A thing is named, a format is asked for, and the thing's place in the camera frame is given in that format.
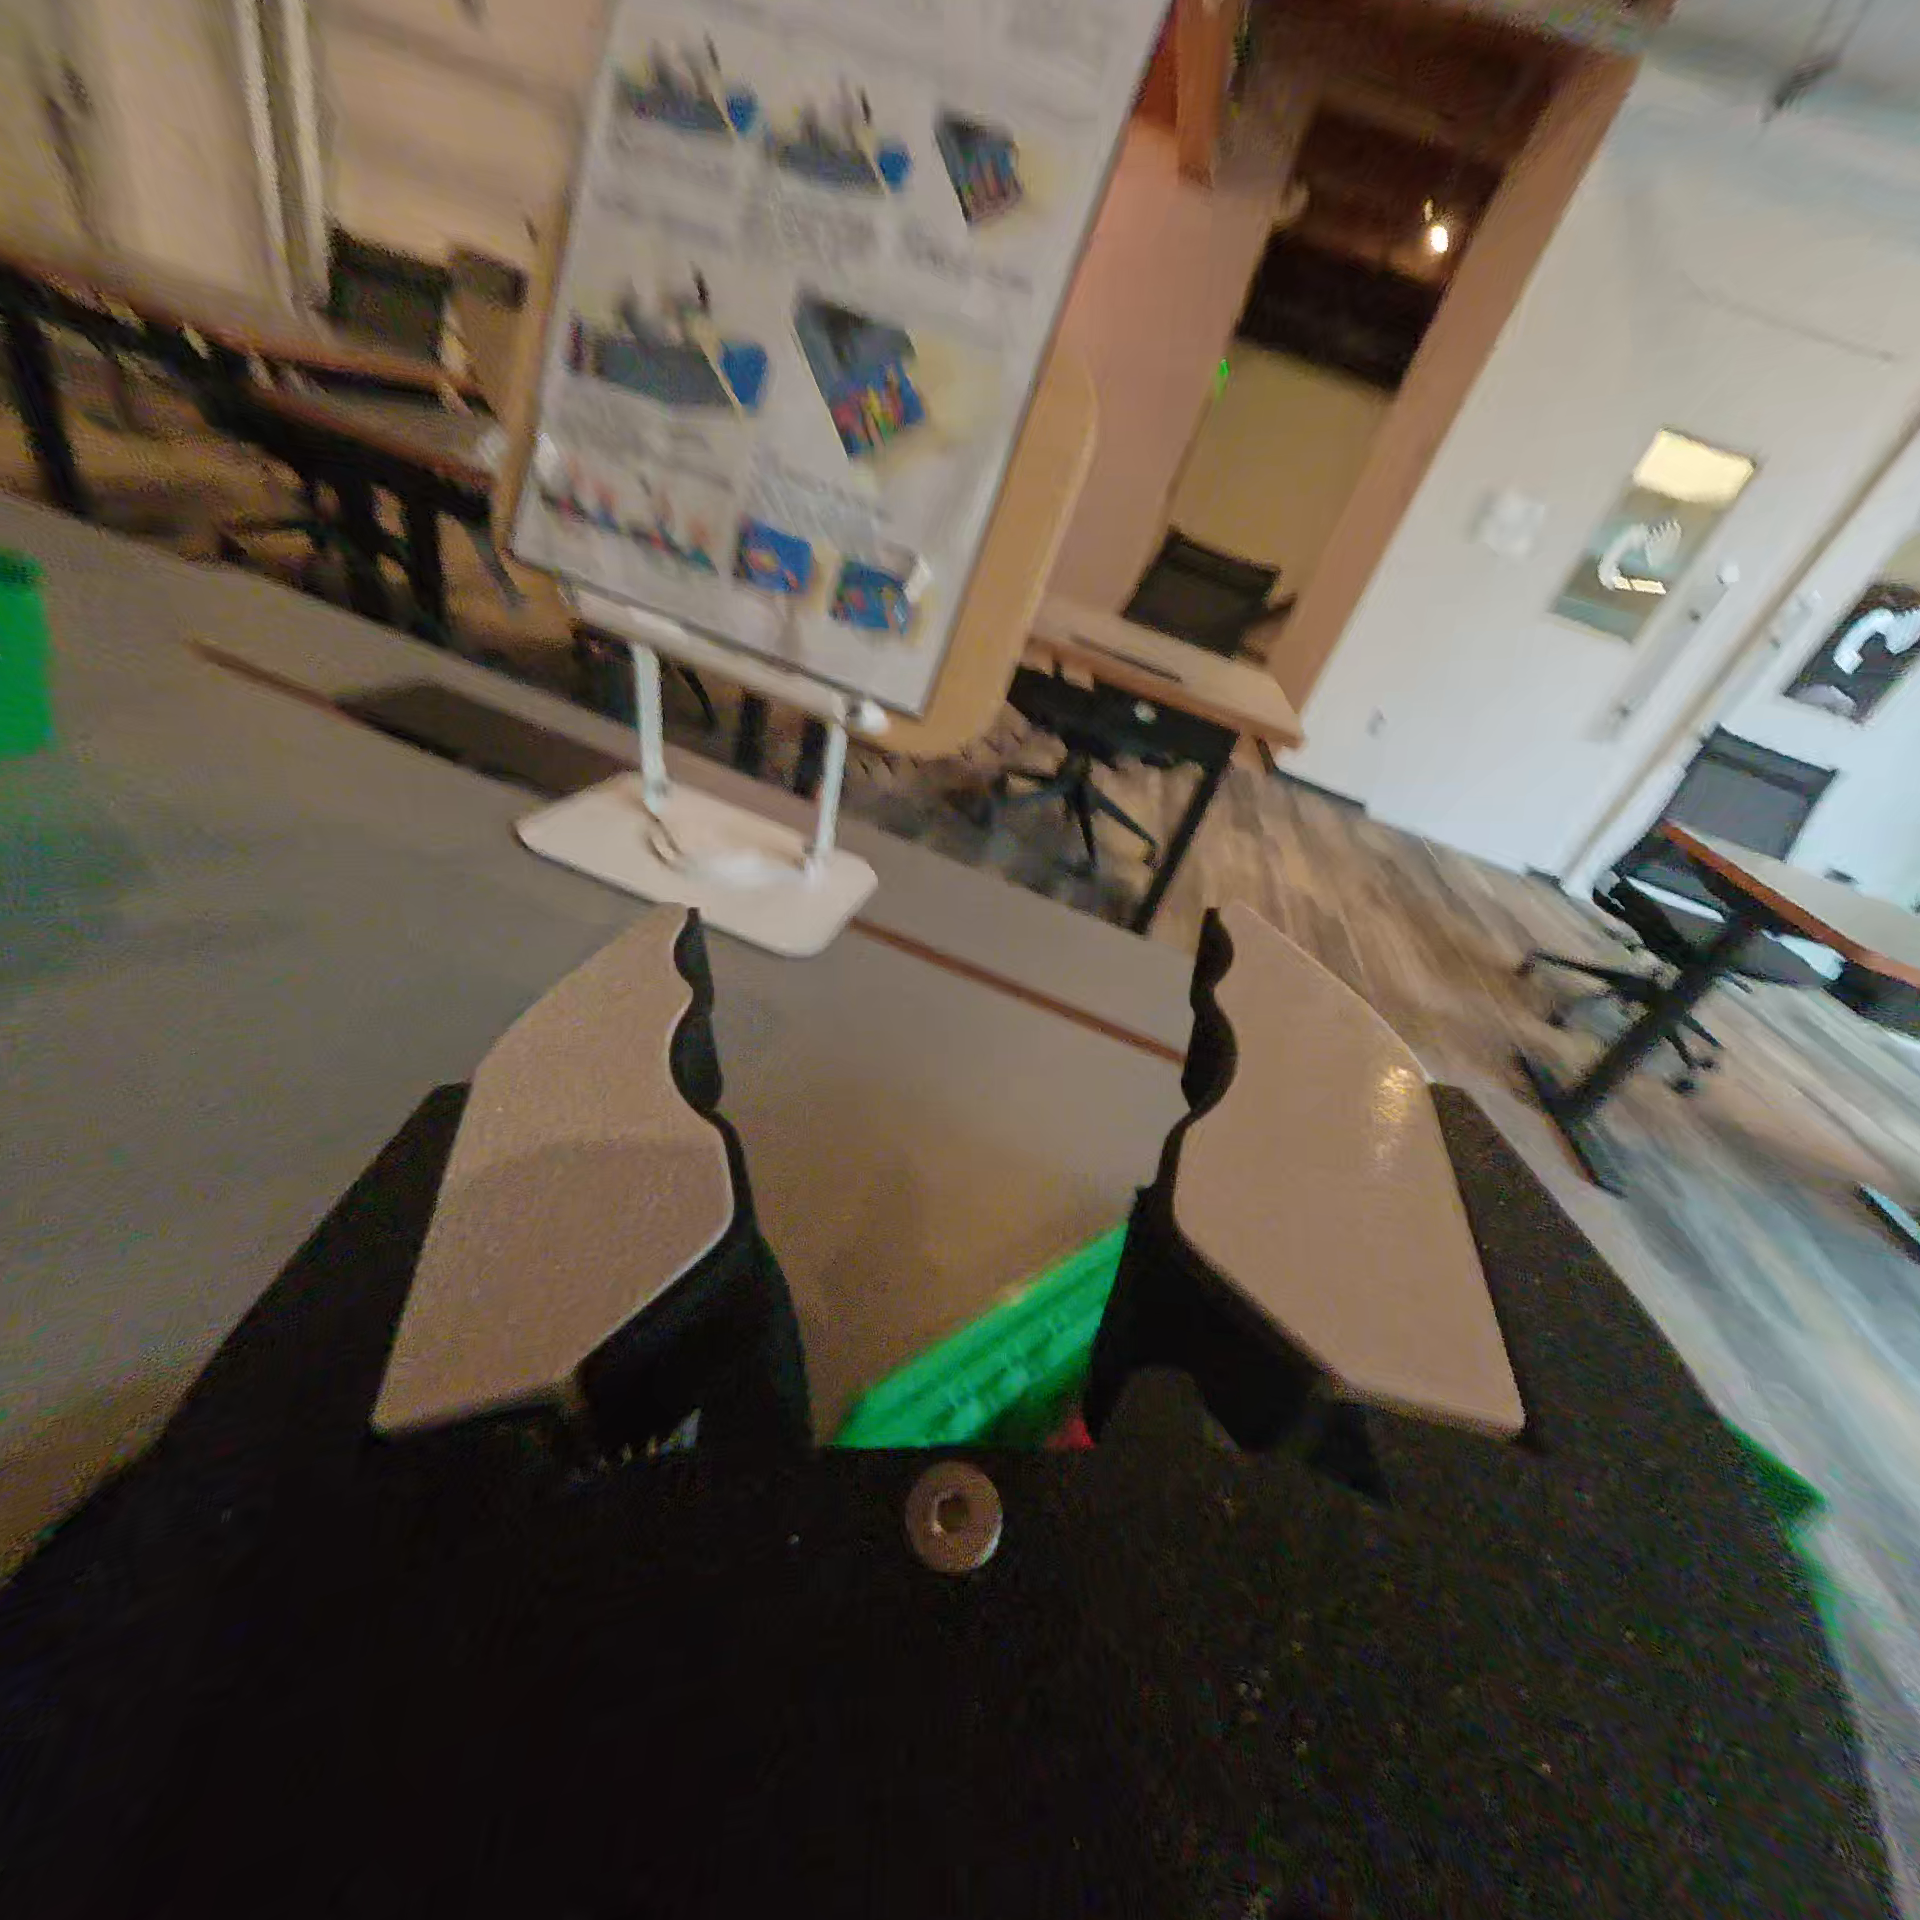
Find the black office chair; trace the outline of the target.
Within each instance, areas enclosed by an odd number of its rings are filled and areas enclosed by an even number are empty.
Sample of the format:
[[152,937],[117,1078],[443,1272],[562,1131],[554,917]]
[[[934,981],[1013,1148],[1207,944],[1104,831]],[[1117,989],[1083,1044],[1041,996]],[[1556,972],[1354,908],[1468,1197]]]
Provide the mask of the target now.
[[1655,823],[1615,858],[1592,893],[1594,904],[1625,931],[1631,944],[1654,962],[1654,972],[1603,967],[1542,948],[1529,949],[1516,967],[1520,978],[1555,969],[1601,986],[1594,995],[1556,1006],[1547,1022],[1564,1028],[1575,1008],[1601,1000],[1641,1011],[1721,931],[1717,895],[1665,836],[1668,826],[1717,836],[1747,854],[1785,858],[1832,782],[1832,770],[1714,730],[1681,772]]
[[[1124,604],[1124,619],[1194,642],[1211,658],[1252,660],[1252,636],[1261,619],[1293,610],[1293,598],[1273,600],[1278,587],[1278,569],[1239,560],[1171,529]],[[1024,766],[1000,774],[994,800],[1015,805],[1057,800],[1079,835],[1079,856],[1067,861],[1073,877],[1098,875],[1094,835],[1098,817],[1112,819],[1136,839],[1151,868],[1161,861],[1149,829],[1094,782],[1098,769],[1141,764],[1162,772],[1181,766],[1201,770],[1195,796],[1177,829],[1175,854],[1184,856],[1227,778],[1235,746],[1235,735],[1223,725],[1156,707],[1112,686],[1079,686],[1058,667],[1015,672],[1011,708],[1028,727],[1057,740],[1064,760],[1048,774]]]

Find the instruction poster board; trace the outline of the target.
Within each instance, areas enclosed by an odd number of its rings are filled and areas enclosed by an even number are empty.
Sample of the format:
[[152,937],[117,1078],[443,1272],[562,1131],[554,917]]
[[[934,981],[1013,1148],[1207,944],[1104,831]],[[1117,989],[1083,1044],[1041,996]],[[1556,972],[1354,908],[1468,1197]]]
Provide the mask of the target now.
[[1086,361],[1065,341],[1057,341],[1045,358],[924,713],[874,708],[870,718],[861,718],[849,692],[831,691],[796,667],[764,662],[704,636],[672,634],[653,639],[649,645],[663,660],[713,674],[809,721],[828,724],[843,713],[857,744],[876,744],[908,759],[954,756],[1000,718],[1092,471],[1097,419]]

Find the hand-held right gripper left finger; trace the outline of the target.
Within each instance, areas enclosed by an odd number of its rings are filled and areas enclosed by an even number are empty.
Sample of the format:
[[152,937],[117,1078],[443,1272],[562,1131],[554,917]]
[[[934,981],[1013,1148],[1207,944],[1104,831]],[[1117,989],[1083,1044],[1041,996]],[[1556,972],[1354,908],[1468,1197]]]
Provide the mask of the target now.
[[588,1364],[745,1217],[706,931],[653,908],[469,1086],[373,1398],[386,1438],[586,1397]]

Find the wooden desk black legs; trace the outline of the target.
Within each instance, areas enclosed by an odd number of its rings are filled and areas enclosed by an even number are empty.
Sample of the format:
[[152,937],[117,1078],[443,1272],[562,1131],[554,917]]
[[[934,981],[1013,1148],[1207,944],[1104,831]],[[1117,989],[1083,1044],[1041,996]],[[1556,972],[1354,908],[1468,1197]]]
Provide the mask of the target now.
[[1520,965],[1521,978],[1542,967],[1586,975],[1632,1011],[1575,1079],[1551,1074],[1527,1051],[1516,1057],[1540,1113],[1564,1138],[1570,1161],[1589,1184],[1612,1196],[1620,1196],[1625,1184],[1614,1140],[1599,1124],[1601,1111],[1659,1050],[1675,1044],[1694,1026],[1694,1011],[1705,996],[1745,973],[1744,962],[1759,940],[1809,940],[1871,981],[1919,987],[1919,918],[1910,910],[1673,817],[1660,819],[1652,835],[1720,908],[1714,923],[1697,937],[1670,937],[1673,952],[1662,952],[1647,937],[1652,918],[1638,918],[1632,928],[1659,962],[1659,973],[1652,975],[1544,949]]
[[8,232],[5,395],[44,495],[84,523],[97,502],[70,436],[54,330],[173,375],[211,427],[286,467],[309,499],[293,529],[338,556],[360,617],[454,647],[444,526],[469,535],[516,600],[495,545],[495,419],[466,375],[142,257]]
[[[1076,824],[1083,861],[1098,877],[1100,819],[1143,851],[1151,881],[1128,928],[1145,935],[1175,885],[1242,744],[1276,756],[1306,732],[1281,684],[1256,660],[1211,649],[1052,595],[1032,619],[1009,707],[1061,748],[1058,766],[1005,766],[992,780],[989,815],[1058,805]],[[1151,835],[1098,784],[1098,770],[1141,764],[1162,772],[1195,770],[1187,810],[1168,836]]]

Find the laminated instruction sheet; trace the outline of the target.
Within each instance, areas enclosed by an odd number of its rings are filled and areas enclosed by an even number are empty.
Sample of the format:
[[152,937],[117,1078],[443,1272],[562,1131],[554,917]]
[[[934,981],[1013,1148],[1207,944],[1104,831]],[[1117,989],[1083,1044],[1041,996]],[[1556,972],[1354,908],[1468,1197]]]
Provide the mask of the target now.
[[615,5],[511,556],[937,687],[1164,5]]

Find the green plastic bin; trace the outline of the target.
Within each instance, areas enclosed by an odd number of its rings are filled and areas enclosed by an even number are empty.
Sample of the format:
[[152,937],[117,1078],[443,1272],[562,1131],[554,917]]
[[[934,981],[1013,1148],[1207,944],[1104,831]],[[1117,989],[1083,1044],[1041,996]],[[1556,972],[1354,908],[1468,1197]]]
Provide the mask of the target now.
[[2,549],[2,760],[39,756],[54,737],[46,575],[29,556]]
[[1005,1453],[1011,1554],[927,1579],[947,1644],[1052,1686],[1119,1691],[1273,1658],[1319,1694],[1603,1701],[1811,1671],[1830,1597],[1811,1490],[1725,1429],[1668,1339],[1542,1189],[1468,1192],[1516,1377],[1521,1443],[1332,1403],[1321,1453],[1211,1453],[1184,1392],[1097,1466],[1037,1447],[1079,1410],[1122,1230],[896,1370],[836,1443]]

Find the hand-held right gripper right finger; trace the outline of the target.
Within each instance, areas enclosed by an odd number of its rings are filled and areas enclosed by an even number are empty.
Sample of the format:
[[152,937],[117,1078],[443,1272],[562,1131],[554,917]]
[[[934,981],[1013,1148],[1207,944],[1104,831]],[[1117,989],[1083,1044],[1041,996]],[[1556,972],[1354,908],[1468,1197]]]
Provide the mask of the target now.
[[1261,1332],[1348,1406],[1511,1443],[1527,1407],[1430,1072],[1306,948],[1233,904],[1195,1011],[1229,1041],[1171,1171],[1171,1223]]

